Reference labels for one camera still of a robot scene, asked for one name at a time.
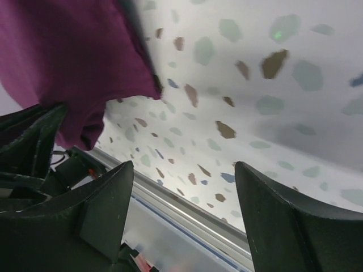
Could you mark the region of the purple cloth mat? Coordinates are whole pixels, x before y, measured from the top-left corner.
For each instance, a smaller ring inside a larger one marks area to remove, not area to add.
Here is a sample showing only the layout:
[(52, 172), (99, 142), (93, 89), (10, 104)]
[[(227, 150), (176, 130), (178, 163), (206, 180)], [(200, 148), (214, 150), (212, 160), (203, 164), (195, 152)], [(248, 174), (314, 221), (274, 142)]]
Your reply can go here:
[(147, 53), (115, 1), (2, 1), (1, 83), (23, 108), (67, 105), (57, 136), (91, 150), (107, 102), (158, 100)]

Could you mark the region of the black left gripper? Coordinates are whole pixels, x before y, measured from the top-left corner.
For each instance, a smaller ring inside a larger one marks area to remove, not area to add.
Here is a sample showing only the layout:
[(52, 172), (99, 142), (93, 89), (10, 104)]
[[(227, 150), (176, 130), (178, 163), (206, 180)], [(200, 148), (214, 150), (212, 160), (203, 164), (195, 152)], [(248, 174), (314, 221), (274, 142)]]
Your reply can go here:
[(63, 151), (65, 162), (52, 169), (54, 143), (67, 108), (35, 105), (1, 116), (1, 212), (22, 211), (70, 191), (106, 169), (80, 149)]

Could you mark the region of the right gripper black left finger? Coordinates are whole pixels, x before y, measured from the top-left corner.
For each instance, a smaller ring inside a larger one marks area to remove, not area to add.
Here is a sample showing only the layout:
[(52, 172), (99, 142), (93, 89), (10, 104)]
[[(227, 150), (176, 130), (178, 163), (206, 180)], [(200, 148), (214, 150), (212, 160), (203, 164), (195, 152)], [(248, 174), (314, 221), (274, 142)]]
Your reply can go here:
[(1, 214), (2, 271), (131, 271), (120, 254), (134, 181), (126, 161), (23, 211)]

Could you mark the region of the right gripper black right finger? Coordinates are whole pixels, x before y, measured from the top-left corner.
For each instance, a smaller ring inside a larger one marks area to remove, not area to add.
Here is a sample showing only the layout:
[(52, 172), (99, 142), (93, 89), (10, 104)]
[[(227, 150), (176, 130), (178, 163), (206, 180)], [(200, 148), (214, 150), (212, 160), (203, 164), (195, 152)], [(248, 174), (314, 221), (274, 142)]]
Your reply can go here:
[(255, 271), (362, 271), (362, 213), (313, 199), (241, 161), (235, 183)]

